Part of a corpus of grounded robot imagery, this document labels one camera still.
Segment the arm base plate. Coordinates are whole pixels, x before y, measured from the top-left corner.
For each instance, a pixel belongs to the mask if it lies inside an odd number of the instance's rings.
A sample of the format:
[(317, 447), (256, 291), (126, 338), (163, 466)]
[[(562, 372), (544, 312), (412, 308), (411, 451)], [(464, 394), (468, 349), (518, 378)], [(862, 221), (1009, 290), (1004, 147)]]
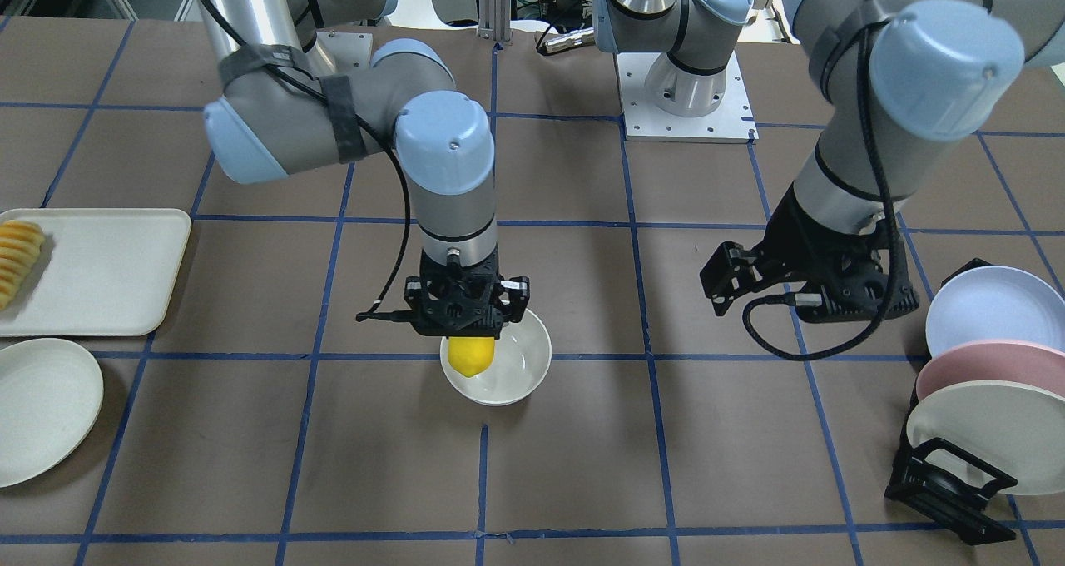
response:
[(316, 76), (331, 76), (365, 69), (372, 54), (374, 36), (368, 32), (317, 32), (307, 55)]
[(755, 142), (741, 66), (731, 54), (724, 72), (695, 82), (673, 72), (663, 53), (616, 56), (625, 138), (654, 142)]

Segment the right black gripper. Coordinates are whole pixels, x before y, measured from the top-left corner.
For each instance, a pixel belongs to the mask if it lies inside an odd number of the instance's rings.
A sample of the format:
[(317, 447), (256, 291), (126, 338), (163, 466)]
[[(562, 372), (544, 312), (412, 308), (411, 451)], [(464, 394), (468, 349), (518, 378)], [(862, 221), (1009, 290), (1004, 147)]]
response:
[(404, 282), (404, 322), (426, 337), (497, 339), (506, 324), (521, 322), (529, 298), (526, 276), (499, 274), (498, 250), (472, 266), (461, 266), (456, 256), (437, 262), (422, 252), (417, 275)]

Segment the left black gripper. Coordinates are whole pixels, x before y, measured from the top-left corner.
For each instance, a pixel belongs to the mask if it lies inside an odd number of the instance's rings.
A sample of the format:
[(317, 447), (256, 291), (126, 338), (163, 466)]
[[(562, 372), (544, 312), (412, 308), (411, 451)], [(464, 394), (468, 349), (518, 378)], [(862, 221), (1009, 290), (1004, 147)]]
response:
[(813, 324), (872, 320), (889, 286), (889, 259), (897, 250), (885, 221), (871, 235), (843, 235), (819, 224), (788, 190), (768, 222), (761, 243), (746, 250), (722, 242), (699, 273), (704, 296), (715, 316), (723, 317), (738, 297), (782, 282), (802, 282), (802, 292), (821, 295), (822, 304), (802, 308)]

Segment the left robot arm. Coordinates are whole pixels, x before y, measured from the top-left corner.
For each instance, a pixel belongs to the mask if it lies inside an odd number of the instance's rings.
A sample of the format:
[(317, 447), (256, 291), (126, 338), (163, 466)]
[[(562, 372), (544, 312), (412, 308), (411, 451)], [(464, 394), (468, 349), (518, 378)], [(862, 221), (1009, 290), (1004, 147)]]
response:
[(918, 304), (890, 222), (989, 118), (1023, 67), (1063, 60), (1063, 0), (782, 0), (833, 115), (750, 250), (726, 242), (700, 279), (716, 316), (801, 285), (806, 322)]

